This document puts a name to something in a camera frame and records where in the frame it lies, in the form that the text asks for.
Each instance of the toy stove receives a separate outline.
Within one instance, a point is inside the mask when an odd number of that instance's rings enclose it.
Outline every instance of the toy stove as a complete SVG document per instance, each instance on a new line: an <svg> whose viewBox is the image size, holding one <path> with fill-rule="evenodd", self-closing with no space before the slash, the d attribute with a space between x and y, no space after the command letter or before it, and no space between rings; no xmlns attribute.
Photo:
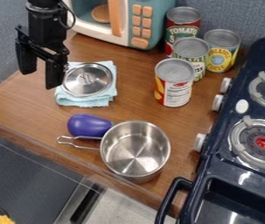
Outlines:
<svg viewBox="0 0 265 224"><path fill-rule="evenodd" d="M177 223L265 223L265 38L255 42L245 66L225 78L213 101L219 118L207 135L198 134L197 177L176 178L156 223L178 190L189 192Z"/></svg>

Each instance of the blue towel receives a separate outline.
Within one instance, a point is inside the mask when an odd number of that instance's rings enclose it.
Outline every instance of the blue towel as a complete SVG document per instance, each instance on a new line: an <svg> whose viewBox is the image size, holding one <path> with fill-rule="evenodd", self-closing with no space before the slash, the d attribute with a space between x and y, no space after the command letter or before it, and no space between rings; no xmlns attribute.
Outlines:
<svg viewBox="0 0 265 224"><path fill-rule="evenodd" d="M80 64L81 62L69 62L69 67ZM61 86L56 88L55 91L55 100L59 105L62 106L76 106L80 108L93 108L93 107L107 107L109 106L109 102L114 100L114 96L117 95L116 91L116 66L112 60L109 61L101 61L96 62L101 64L107 68L109 68L110 72L114 76L114 81L111 84L110 88L104 91L101 94L97 94L96 96L89 97L74 97L68 93L66 93Z"/></svg>

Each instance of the toy microwave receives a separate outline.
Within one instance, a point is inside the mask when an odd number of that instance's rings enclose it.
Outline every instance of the toy microwave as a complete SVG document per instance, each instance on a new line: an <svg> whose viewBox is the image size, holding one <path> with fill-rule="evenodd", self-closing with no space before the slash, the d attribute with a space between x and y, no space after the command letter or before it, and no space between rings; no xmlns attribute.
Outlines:
<svg viewBox="0 0 265 224"><path fill-rule="evenodd" d="M163 36L164 17L167 10L175 6L176 0L64 2L76 16L73 27L76 32L117 45L149 50Z"/></svg>

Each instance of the microwave button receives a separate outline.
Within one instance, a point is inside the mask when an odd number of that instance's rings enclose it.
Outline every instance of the microwave button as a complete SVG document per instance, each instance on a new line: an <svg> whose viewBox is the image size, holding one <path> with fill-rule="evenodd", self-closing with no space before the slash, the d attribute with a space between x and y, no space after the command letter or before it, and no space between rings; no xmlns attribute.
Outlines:
<svg viewBox="0 0 265 224"><path fill-rule="evenodd" d="M133 25L140 25L141 24L141 18L137 16L132 17L132 24Z"/></svg>
<svg viewBox="0 0 265 224"><path fill-rule="evenodd" d="M135 15L142 14L142 5L140 5L140 4L133 4L132 5L132 12Z"/></svg>
<svg viewBox="0 0 265 224"><path fill-rule="evenodd" d="M146 39L149 39L150 38L150 30L149 29L143 29L143 32L142 32L142 36Z"/></svg>
<svg viewBox="0 0 265 224"><path fill-rule="evenodd" d="M134 35L136 35L136 36L140 36L140 34L141 34L141 28L139 28L139 27L137 27L137 26L133 26L133 28L132 28L132 33L134 34Z"/></svg>
<svg viewBox="0 0 265 224"><path fill-rule="evenodd" d="M150 18L153 15L153 9L150 6L143 7L143 16L146 18Z"/></svg>
<svg viewBox="0 0 265 224"><path fill-rule="evenodd" d="M152 25L152 20L150 18L143 18L143 27L150 28Z"/></svg>
<svg viewBox="0 0 265 224"><path fill-rule="evenodd" d="M131 39L131 44L133 46L145 49L149 45L149 41L145 38L132 38Z"/></svg>

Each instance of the red burner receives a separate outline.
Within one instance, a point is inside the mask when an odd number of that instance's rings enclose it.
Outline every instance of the red burner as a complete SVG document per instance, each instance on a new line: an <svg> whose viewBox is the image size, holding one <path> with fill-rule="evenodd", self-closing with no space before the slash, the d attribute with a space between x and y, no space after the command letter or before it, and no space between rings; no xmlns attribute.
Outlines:
<svg viewBox="0 0 265 224"><path fill-rule="evenodd" d="M259 137L259 138L257 138L256 143L260 147L265 148L265 137Z"/></svg>

